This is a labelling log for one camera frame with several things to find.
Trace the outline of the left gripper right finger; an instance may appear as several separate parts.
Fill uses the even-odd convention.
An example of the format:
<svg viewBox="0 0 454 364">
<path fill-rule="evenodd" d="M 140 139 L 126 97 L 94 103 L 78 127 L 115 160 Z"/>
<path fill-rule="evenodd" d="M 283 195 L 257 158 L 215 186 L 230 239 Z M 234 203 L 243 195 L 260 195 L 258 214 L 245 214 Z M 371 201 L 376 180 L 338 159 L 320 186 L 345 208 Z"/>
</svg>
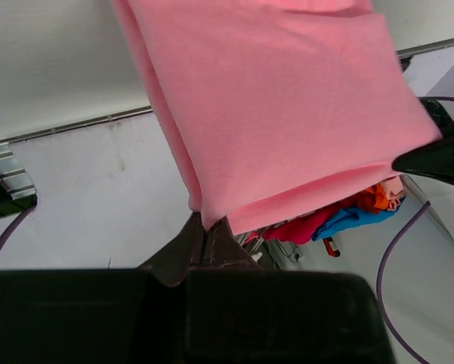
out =
<svg viewBox="0 0 454 364">
<path fill-rule="evenodd" d="M 202 266 L 209 268 L 261 270 L 261 266 L 235 240 L 226 217 L 206 233 Z"/>
</svg>

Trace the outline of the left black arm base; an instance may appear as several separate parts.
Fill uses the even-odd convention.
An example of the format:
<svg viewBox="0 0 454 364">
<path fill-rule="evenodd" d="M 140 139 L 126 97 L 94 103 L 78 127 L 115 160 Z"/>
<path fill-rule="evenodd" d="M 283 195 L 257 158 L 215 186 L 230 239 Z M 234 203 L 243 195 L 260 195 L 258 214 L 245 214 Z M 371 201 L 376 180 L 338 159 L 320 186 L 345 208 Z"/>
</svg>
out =
<svg viewBox="0 0 454 364">
<path fill-rule="evenodd" d="M 0 219 L 37 203 L 37 190 L 8 143 L 0 143 Z"/>
</svg>

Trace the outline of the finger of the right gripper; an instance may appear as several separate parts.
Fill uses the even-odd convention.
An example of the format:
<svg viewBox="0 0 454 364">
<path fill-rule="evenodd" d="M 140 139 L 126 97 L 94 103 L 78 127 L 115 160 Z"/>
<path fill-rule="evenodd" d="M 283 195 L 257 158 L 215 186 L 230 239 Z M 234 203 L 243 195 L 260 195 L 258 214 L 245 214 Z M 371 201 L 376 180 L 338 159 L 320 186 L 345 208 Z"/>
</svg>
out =
<svg viewBox="0 0 454 364">
<path fill-rule="evenodd" d="M 392 169 L 454 186 L 454 122 L 443 129 L 442 139 L 397 157 Z"/>
</svg>

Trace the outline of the pink t shirt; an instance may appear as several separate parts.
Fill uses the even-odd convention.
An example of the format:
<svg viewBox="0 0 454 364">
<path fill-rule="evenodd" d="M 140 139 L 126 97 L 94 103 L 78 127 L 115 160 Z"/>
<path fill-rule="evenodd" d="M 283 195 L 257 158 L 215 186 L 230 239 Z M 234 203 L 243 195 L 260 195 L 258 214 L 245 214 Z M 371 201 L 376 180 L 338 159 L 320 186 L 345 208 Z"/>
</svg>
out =
<svg viewBox="0 0 454 364">
<path fill-rule="evenodd" d="M 115 1 L 205 228 L 239 234 L 394 175 L 440 131 L 370 1 Z"/>
</svg>

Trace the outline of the pile of colourful clothes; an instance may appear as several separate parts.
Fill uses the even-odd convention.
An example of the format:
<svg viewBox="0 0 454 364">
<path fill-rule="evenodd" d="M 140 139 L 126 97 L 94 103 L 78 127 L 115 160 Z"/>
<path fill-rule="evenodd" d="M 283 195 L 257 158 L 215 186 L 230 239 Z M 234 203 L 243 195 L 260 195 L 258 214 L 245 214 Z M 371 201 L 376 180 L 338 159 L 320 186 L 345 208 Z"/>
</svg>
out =
<svg viewBox="0 0 454 364">
<path fill-rule="evenodd" d="M 395 215 L 404 199 L 401 177 L 392 177 L 307 215 L 252 231 L 242 244 L 261 238 L 300 246 L 331 238 L 347 229 L 387 220 Z"/>
</svg>

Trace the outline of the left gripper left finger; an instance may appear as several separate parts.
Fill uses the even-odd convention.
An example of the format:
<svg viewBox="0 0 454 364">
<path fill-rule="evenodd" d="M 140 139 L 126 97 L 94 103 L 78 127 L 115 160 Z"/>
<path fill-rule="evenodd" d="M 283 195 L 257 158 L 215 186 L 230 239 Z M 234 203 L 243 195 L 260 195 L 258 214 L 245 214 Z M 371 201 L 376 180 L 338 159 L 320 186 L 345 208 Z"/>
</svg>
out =
<svg viewBox="0 0 454 364">
<path fill-rule="evenodd" d="M 169 243 L 141 264 L 165 287 L 176 287 L 185 279 L 191 265 L 199 262 L 205 229 L 201 215 L 194 212 Z"/>
</svg>

